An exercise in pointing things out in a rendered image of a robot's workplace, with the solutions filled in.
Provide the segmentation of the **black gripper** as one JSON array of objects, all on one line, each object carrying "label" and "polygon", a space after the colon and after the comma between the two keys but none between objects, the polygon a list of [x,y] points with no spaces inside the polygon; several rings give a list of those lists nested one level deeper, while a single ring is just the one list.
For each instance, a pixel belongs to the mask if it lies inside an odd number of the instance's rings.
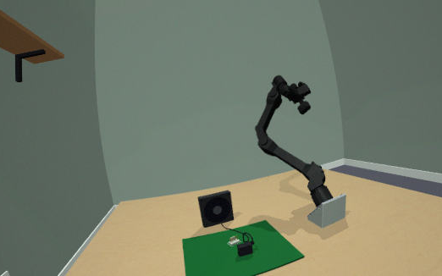
[{"label": "black gripper", "polygon": [[[294,96],[292,96],[291,98],[288,98],[288,100],[291,102],[293,102],[294,104],[296,104],[297,102],[299,102],[301,105],[298,107],[298,110],[300,111],[301,114],[305,114],[305,112],[308,112],[309,109],[311,109],[311,106],[308,102],[303,102],[303,100],[301,99],[301,97],[299,97],[299,92],[297,91],[297,85],[296,83],[292,83],[291,88],[294,89]],[[297,90],[295,90],[297,89]]]}]

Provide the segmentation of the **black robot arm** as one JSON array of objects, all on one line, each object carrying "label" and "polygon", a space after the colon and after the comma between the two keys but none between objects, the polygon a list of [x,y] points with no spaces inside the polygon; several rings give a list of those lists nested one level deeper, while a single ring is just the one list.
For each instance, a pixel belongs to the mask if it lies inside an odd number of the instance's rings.
[{"label": "black robot arm", "polygon": [[[291,98],[295,94],[294,89],[287,85],[286,81],[281,75],[276,75],[276,77],[273,79],[272,85],[273,88],[268,93],[265,110],[255,126],[258,139],[257,145],[263,150],[264,153],[278,157],[283,162],[288,163],[295,170],[298,170],[309,180],[307,187],[311,192],[310,195],[312,196],[314,204],[316,207],[318,207],[320,204],[322,204],[322,202],[329,201],[333,198],[328,187],[323,185],[325,175],[322,167],[318,166],[315,162],[306,164],[299,158],[296,158],[292,154],[288,153],[286,150],[281,149],[271,140],[270,137],[268,137],[266,132],[276,108],[279,108],[281,105],[281,95],[286,98]],[[311,92],[307,84],[303,83],[302,81],[298,83],[297,88],[298,90],[295,90],[299,92],[299,97],[301,97],[302,100],[305,99],[304,96],[307,96]]]}]

